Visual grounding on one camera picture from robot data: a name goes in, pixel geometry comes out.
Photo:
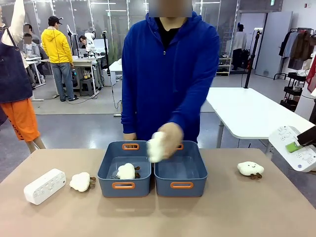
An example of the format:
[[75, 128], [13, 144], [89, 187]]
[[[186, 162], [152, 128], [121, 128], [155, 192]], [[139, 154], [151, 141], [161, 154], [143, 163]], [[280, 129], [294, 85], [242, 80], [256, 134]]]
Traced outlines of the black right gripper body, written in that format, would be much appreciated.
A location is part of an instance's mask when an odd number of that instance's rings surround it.
[[308, 131], [308, 143], [307, 145], [316, 145], [316, 127], [310, 128]]

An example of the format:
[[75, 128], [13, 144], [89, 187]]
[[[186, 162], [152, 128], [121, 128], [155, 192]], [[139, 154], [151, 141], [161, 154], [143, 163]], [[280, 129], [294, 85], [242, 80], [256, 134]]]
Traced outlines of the person's left hand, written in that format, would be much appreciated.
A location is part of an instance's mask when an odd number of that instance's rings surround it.
[[163, 133], [163, 158], [168, 159], [177, 151], [178, 147], [180, 146], [184, 136], [183, 130], [178, 124], [174, 122], [168, 122], [161, 126], [158, 129], [158, 132]]

